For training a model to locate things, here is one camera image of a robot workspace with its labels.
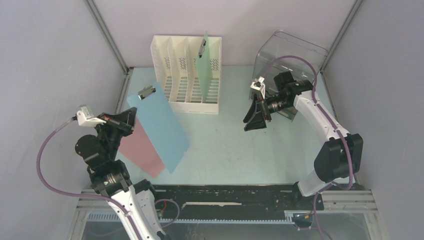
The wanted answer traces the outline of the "blue clipboard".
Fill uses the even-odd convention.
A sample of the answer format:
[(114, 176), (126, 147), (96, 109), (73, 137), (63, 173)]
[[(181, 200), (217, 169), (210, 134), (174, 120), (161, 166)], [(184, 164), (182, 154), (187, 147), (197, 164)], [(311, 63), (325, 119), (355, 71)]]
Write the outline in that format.
[(190, 143), (163, 88), (154, 83), (128, 96), (127, 103), (131, 108), (137, 108), (136, 118), (164, 163), (164, 170), (173, 173)]

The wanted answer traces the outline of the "pink paper sheet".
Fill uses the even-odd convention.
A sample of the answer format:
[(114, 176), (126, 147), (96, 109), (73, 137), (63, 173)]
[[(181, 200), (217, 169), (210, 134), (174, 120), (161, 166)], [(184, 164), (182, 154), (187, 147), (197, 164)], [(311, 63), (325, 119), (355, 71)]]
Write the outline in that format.
[(137, 118), (132, 134), (121, 139), (119, 151), (150, 177), (156, 178), (165, 169), (162, 159)]

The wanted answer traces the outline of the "transparent grey drawer box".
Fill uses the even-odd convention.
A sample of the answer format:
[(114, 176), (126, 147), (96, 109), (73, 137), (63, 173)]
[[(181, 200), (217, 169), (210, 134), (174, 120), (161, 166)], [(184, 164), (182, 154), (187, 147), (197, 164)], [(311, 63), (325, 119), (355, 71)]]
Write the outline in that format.
[[(309, 62), (318, 60), (323, 53), (324, 49), (282, 31), (275, 32), (260, 48), (255, 59), (253, 79), (264, 77), (265, 91), (271, 95), (288, 91), (293, 102), (293, 107), (265, 116), (266, 98), (258, 99), (266, 125), (276, 113), (289, 119), (300, 113), (311, 125), (317, 124), (319, 127), (328, 123), (329, 113), (320, 103), (316, 92), (317, 72)], [(252, 81), (249, 84), (251, 100)]]

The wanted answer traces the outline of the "green clipboard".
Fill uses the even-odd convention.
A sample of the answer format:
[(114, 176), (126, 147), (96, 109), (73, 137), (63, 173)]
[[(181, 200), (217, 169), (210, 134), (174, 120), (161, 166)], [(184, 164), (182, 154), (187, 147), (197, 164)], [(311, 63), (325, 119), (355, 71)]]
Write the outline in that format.
[(196, 70), (201, 90), (202, 102), (206, 103), (209, 88), (212, 81), (212, 66), (210, 58), (210, 45), (209, 45), (208, 32), (205, 32), (196, 58)]

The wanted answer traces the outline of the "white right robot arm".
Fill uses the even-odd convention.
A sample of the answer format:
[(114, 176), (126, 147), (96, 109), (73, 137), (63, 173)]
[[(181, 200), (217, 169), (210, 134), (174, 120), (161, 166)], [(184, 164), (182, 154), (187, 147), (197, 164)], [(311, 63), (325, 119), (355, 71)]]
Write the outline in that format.
[(264, 77), (252, 80), (252, 104), (243, 119), (244, 131), (265, 129), (272, 114), (289, 108), (306, 118), (322, 147), (313, 162), (313, 171), (294, 185), (296, 191), (290, 196), (295, 208), (304, 209), (312, 195), (336, 186), (337, 180), (347, 178), (348, 186), (352, 186), (354, 174), (360, 169), (364, 141), (330, 115), (309, 80), (295, 80), (290, 71), (284, 71), (274, 77), (274, 83), (276, 93), (267, 96)]

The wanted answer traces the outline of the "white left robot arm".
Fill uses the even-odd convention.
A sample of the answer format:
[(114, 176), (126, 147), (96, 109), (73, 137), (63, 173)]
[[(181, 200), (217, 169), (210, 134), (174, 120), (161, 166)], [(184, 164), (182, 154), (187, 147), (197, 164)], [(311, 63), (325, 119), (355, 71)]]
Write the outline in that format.
[(158, 194), (148, 180), (138, 183), (136, 192), (126, 165), (116, 155), (123, 137), (135, 128), (135, 107), (119, 114), (93, 111), (82, 105), (76, 112), (79, 126), (91, 127), (96, 135), (87, 134), (78, 139), (75, 152), (87, 164), (92, 188), (115, 211), (132, 240), (164, 240), (166, 233), (159, 223), (155, 206)]

